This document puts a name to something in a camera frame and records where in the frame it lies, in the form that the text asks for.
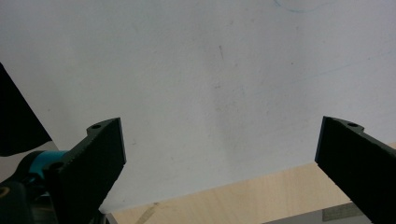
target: screw hole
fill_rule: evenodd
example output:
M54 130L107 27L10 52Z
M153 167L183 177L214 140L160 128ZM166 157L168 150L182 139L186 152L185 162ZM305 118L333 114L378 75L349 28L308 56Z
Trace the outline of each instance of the screw hole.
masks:
M100 124L95 124L95 125L92 126L93 129L98 129L100 127L102 127L102 125L100 125Z
M347 125L354 128L359 127L356 123L348 123Z
M53 163L49 168L51 170L57 170L57 169L60 169L62 166L64 166L64 163L61 161L57 161L57 162Z
M4 196L8 195L8 193L9 193L8 187L0 188L0 198L3 198Z

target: light wood surface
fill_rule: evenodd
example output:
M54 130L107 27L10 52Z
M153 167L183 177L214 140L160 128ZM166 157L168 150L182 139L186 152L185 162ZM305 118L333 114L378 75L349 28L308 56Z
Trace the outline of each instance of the light wood surface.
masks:
M113 215L119 224L257 224L349 202L315 163L308 163Z

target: white wall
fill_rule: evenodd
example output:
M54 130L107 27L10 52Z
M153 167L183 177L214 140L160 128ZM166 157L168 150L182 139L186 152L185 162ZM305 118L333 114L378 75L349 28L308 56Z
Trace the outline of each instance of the white wall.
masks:
M323 115L395 140L395 1L1 5L0 61L60 149L121 117L104 211L310 162Z

